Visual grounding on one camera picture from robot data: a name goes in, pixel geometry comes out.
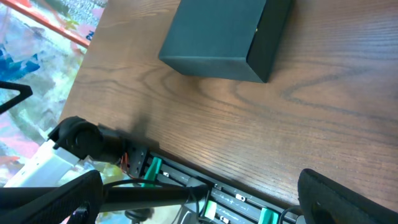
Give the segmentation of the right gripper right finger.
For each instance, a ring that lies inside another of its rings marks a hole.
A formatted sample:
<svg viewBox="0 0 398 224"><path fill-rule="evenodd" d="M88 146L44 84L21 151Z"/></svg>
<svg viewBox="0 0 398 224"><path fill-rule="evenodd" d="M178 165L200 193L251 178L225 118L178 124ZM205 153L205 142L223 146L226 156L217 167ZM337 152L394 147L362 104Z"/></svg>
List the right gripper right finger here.
<svg viewBox="0 0 398 224"><path fill-rule="evenodd" d="M312 169L300 173L298 200L306 223L397 223L397 212Z"/></svg>

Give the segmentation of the black gift box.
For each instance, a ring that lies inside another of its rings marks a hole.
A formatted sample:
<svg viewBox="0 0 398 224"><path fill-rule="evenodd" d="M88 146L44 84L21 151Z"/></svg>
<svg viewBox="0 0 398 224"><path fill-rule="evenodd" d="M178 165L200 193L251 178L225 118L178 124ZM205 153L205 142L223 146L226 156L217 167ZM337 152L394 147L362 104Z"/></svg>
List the black gift box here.
<svg viewBox="0 0 398 224"><path fill-rule="evenodd" d="M181 73L266 83L292 0L182 0L159 52Z"/></svg>

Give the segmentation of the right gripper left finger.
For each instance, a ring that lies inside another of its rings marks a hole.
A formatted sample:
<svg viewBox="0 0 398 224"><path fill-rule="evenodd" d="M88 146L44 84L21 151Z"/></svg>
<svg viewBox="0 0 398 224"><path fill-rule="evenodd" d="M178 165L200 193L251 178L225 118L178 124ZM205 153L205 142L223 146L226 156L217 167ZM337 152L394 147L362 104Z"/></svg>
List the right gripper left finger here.
<svg viewBox="0 0 398 224"><path fill-rule="evenodd" d="M94 223L102 203L103 183L97 170L60 187L4 187L1 223Z"/></svg>

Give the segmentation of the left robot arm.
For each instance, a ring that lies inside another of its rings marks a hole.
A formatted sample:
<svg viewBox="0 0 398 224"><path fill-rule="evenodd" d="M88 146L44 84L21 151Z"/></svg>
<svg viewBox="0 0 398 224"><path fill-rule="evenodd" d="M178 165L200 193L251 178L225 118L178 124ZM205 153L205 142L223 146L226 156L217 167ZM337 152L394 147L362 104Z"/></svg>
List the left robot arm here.
<svg viewBox="0 0 398 224"><path fill-rule="evenodd" d="M64 119L6 187L54 187L79 161L118 163L127 141L116 131L99 127L78 116Z"/></svg>

